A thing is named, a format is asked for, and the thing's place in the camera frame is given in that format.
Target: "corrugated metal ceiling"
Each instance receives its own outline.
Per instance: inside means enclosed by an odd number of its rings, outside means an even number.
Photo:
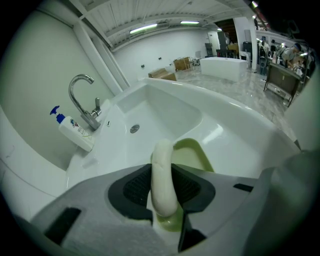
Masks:
[[[70,0],[82,12],[81,18],[94,21],[105,34],[111,48],[130,41],[130,31],[158,23],[156,28],[143,31],[154,34],[157,30],[170,31],[182,20],[199,21],[193,28],[216,28],[215,21],[244,15],[249,7],[243,0]]]

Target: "bottle label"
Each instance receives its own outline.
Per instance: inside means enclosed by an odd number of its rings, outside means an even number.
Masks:
[[[75,120],[70,119],[70,123],[72,124],[73,128],[77,129],[78,133],[80,133],[82,137],[91,141],[91,135],[88,132],[86,132]]]

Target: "glossy tile floor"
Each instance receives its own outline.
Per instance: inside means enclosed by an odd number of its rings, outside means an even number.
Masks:
[[[283,104],[284,99],[270,90],[264,92],[265,83],[261,80],[266,79],[266,76],[253,73],[248,69],[243,81],[233,82],[201,74],[200,66],[194,67],[193,70],[177,71],[175,76],[177,81],[206,88],[245,104],[273,122],[291,140],[296,140],[294,132],[285,119],[287,107]]]

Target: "soap bar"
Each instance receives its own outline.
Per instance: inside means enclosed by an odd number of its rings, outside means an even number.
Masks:
[[[154,147],[151,168],[151,200],[156,213],[169,217],[177,211],[178,201],[171,175],[171,157],[174,147],[168,139]]]

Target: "faucet spout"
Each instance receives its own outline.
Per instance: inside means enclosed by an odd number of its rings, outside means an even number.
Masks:
[[[100,123],[96,120],[96,117],[101,114],[100,100],[99,98],[95,99],[95,109],[92,111],[92,113],[89,113],[88,111],[84,110],[84,108],[76,100],[74,95],[74,85],[79,80],[85,80],[89,84],[92,84],[95,80],[86,74],[76,75],[69,84],[69,96],[75,107],[80,111],[81,117],[91,126],[93,130],[96,130],[100,126]]]

